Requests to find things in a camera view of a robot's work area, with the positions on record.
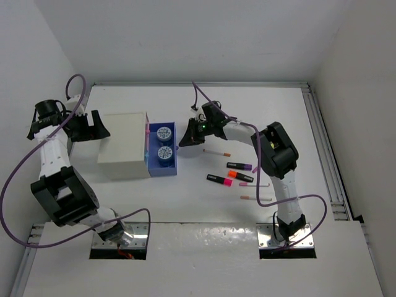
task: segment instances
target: white table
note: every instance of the white table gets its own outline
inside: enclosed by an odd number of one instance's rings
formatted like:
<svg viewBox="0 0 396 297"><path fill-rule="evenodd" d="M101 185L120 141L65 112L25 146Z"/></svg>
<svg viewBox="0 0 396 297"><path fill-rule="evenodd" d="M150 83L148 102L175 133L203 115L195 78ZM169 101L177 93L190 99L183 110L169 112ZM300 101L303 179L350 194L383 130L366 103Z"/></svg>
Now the white table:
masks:
<svg viewBox="0 0 396 297"><path fill-rule="evenodd" d="M263 128L281 122L299 151L296 171L300 194L320 194L329 214L314 235L317 259L260 260L255 223L270 222L275 208L260 208L254 188L211 183L206 174L225 176L227 161L255 163L252 147L207 137L204 145L180 148L178 175L135 181L109 181L98 169L99 142L76 144L72 164L96 192L101 205L127 214L141 207L152 212L147 260L89 260L92 234L48 250L38 250L25 289L32 296L381 296L358 222L335 222L300 88L204 87L230 115ZM92 88L88 109L105 113L148 112L151 122L174 121L183 136L192 87L123 86ZM199 103L205 101L200 97ZM202 149L231 153L208 155ZM269 178L263 174L263 183ZM263 195L273 189L262 190ZM315 225L323 205L301 201ZM145 215L134 220L146 221ZM228 232L218 232L221 228ZM40 243L82 230L47 223Z"/></svg>

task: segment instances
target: gray wall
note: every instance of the gray wall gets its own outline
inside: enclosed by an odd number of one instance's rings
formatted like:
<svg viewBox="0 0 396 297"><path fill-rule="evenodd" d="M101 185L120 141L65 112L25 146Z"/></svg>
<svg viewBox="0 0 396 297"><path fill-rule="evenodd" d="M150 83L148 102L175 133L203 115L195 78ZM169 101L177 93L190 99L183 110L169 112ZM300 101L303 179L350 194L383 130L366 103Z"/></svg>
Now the gray wall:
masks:
<svg viewBox="0 0 396 297"><path fill-rule="evenodd" d="M352 5L316 80L355 214L362 214L386 296L396 296L396 1Z"/></svg>
<svg viewBox="0 0 396 297"><path fill-rule="evenodd" d="M0 3L0 184L33 148L26 138L34 104L64 98L64 86L74 71L33 0ZM22 240L32 223L47 219L30 193L38 178L38 154L17 173L6 192L6 221ZM0 296L8 296L23 254L0 228Z"/></svg>
<svg viewBox="0 0 396 297"><path fill-rule="evenodd" d="M350 0L35 0L95 81L309 80Z"/></svg>

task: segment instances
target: purple cable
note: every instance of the purple cable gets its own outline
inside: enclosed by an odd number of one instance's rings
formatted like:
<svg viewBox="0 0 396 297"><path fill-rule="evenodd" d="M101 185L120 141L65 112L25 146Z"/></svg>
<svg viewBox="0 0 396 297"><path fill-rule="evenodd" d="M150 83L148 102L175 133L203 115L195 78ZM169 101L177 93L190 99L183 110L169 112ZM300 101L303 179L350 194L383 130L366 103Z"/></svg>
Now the purple cable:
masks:
<svg viewBox="0 0 396 297"><path fill-rule="evenodd" d="M71 82L74 78L76 78L76 77L80 77L80 78L82 79L82 91L81 91L80 99L79 99L79 101L77 102L77 104L75 105L75 107L74 107L74 109L72 110L72 112L68 115L68 117L59 125L58 128L56 128L56 129L48 136L48 138L51 138L51 137L54 136L56 133L58 133L58 131L59 131L60 129L62 129L62 128L67 124L68 121L70 121L70 119L73 117L73 115L74 115L75 112L77 111L78 107L80 106L82 100L84 99L85 91L86 91L86 88L87 88L87 83L86 83L86 81L85 81L85 77L84 77L82 74L74 74L74 75L67 81L67 84L66 84L66 97L69 96L67 91L68 91L70 82ZM90 228L88 228L88 229L86 229L86 230L84 230L84 231L81 231L80 233L77 233L76 235L73 235L73 236L71 236L71 237L69 237L69 238L66 238L66 239L64 239L64 240L58 241L57 243L44 244L44 245L41 245L41 246L35 245L35 244L25 243L24 241L22 241L22 240L20 240L19 238L15 237L15 236L11 233L10 229L8 229L8 227L7 227L6 221L5 221L5 219L4 219L4 214L3 214L3 202L4 202L4 196L5 196L5 194L6 194L7 187L8 187L8 185L9 185L9 183L11 182L12 178L15 176L16 172L18 172L18 170L20 169L20 167L22 167L22 165L26 162L26 160L28 160L28 159L29 159L40 147L42 147L46 142L47 142L47 140L43 140L43 141L40 142L36 147L34 147L30 152L28 152L28 154L27 154L26 156L23 157L23 159L18 163L18 165L14 168L14 170L12 170L11 174L9 175L9 177L7 178L6 182L4 183L4 185L3 185L3 187L2 187L1 194L0 194L0 222L1 222L1 225L2 225L2 227L3 227L3 229L4 229L4 231L7 233L7 235L8 235L12 240L14 240L16 243L20 244L21 246L25 246L26 248L45 249L45 248L48 248L48 247L50 248L50 247L53 247L53 246L59 246L59 245L62 244L62 243L66 243L66 242L68 242L68 241L70 241L70 240L72 240L72 239L74 239L74 238L76 238L76 237L79 237L80 235L85 234L86 232L88 232L88 231L90 231L90 230L93 230L93 229L95 229L95 228L101 226L102 224L108 224L108 223L112 223L112 222L115 222L115 221L124 220L125 218L131 217L131 216L133 216L133 215L135 215L135 214L137 214L137 213L139 213L139 212L146 211L146 212L147 212L147 215L148 215L148 217L149 217L149 218L148 218L148 220L149 220L148 223L149 223L149 224L148 224L148 230L147 230L147 242L146 242L146 248L147 248L147 246L149 245L149 235L150 235L150 227L151 227L151 214L150 214L150 211L149 211L148 209L138 209L138 210L136 210L135 212L132 212L132 213L130 213L130 214L128 214L128 215L125 215L125 216L123 216L123 217L114 218L114 219L112 219L112 220L108 220L108 221L105 221L105 222L103 222L103 223L96 224L95 226L92 226L92 227L90 227Z"/></svg>
<svg viewBox="0 0 396 297"><path fill-rule="evenodd" d="M202 96L204 96L205 99L208 100L217 109L217 111L221 112L227 119L230 119L230 120L232 120L232 121L234 121L236 123L240 123L242 125L245 125L245 126L253 128L254 132L256 133L256 138L257 138L257 151L261 152L260 132L259 132L259 130L257 129L257 127L255 125L252 125L252 124L249 124L249 123L245 123L245 122L240 122L236 118L229 116L221 108L219 108L216 104L214 104L213 101L198 87L198 85L195 82L192 82L192 85L194 86L195 90L198 90L202 94ZM259 153L257 154L257 168L261 168L261 154L259 154ZM287 198L287 199L284 199L284 200L281 200L281 201L275 201L275 202L272 202L272 203L263 204L260 201L260 172L261 172L261 170L257 170L256 199L257 199L257 203L261 207L270 207L270 206L278 205L278 204L281 204L281 203L290 202L290 201L293 201L293 200L298 198L298 197ZM319 198L323 202L323 204L324 204L323 217L321 218L319 223L316 225L316 227L314 229L312 229L311 232L308 235L306 235L304 238L302 238L301 240L296 241L294 243L291 243L288 246L281 247L279 249L274 249L273 252L282 251L282 250L285 250L285 249L289 249L292 246L295 246L296 244L300 243L302 240L306 239L308 236L312 235L313 232L315 232L318 229L318 227L320 227L322 225L322 223L323 223L323 221L324 221L324 219L326 218L326 215L327 215L327 204L326 204L326 201L323 199L323 197L321 197L319 195L316 195L316 194L304 195L304 196L300 196L299 198L302 199L302 198L308 198L308 197L316 197L316 198Z"/></svg>

